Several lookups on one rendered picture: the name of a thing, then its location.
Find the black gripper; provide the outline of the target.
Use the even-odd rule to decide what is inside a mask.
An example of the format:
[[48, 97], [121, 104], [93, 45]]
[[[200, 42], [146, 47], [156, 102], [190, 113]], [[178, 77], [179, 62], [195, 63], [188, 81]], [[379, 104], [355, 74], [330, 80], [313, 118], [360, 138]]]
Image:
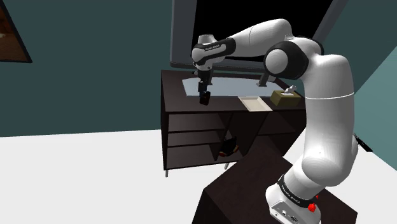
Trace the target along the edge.
[[200, 78], [198, 83], [199, 103], [207, 106], [211, 98], [211, 93], [207, 91], [207, 86], [212, 85], [212, 69], [206, 71], [197, 70], [197, 76]]

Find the dark wooden shelf cabinet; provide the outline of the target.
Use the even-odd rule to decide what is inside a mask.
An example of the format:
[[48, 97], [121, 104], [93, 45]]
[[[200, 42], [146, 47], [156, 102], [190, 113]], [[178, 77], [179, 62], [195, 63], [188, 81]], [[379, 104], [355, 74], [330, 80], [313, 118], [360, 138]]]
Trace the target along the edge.
[[[269, 137], [282, 154], [299, 137], [306, 125], [305, 102], [276, 106], [270, 101], [274, 90], [284, 90], [280, 79], [266, 87], [249, 74], [216, 73], [208, 87], [211, 99], [199, 103], [199, 78], [190, 71], [161, 72], [161, 133], [164, 171], [203, 165], [237, 162], [257, 137]], [[249, 112], [239, 97], [259, 96], [272, 111]], [[225, 139], [237, 138], [239, 150], [219, 156]]]

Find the flat white tray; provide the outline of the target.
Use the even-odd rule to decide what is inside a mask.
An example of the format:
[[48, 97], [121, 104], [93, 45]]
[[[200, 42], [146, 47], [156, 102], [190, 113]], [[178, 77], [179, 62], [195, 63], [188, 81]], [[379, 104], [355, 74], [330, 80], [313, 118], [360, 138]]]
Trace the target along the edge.
[[272, 111], [272, 108], [259, 96], [244, 96], [239, 97], [239, 100], [249, 112]]

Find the black and orange object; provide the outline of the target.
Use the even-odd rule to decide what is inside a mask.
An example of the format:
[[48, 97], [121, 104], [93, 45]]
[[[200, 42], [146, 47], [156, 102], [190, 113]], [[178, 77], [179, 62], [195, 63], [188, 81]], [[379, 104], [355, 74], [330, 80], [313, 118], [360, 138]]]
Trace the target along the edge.
[[239, 150], [239, 146], [237, 145], [237, 138], [233, 137], [231, 139], [225, 139], [221, 145], [219, 150], [219, 156], [221, 157], [229, 157]]

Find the olive tissue box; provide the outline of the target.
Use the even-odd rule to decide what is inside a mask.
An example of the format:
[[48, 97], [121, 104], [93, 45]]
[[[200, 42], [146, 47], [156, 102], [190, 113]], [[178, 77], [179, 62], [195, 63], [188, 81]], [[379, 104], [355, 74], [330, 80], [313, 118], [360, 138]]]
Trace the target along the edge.
[[292, 85], [285, 90], [274, 90], [270, 101], [276, 106], [297, 106], [302, 97], [295, 92], [296, 86]]

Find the dark robot stand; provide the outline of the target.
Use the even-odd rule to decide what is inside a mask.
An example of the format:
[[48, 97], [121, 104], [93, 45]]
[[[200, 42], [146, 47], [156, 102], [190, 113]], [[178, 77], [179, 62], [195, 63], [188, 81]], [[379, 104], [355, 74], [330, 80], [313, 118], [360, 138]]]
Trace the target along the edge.
[[270, 215], [267, 187], [291, 167], [269, 137], [203, 189], [192, 224], [280, 224]]

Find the black flat wall object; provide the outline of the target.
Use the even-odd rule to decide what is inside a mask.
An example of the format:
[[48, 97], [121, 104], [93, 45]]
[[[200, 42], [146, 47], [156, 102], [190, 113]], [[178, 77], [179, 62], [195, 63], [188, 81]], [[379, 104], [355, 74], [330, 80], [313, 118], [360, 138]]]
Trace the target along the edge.
[[369, 147], [363, 140], [361, 140], [355, 133], [354, 137], [356, 138], [357, 143], [366, 151], [366, 152], [373, 152], [371, 147]]

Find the dark framed wall picture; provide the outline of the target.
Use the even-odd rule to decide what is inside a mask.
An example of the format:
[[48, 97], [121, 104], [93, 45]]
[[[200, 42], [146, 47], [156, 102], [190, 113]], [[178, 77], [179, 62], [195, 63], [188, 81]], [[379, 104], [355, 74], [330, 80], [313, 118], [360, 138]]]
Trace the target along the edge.
[[3, 0], [0, 0], [0, 62], [32, 63]]

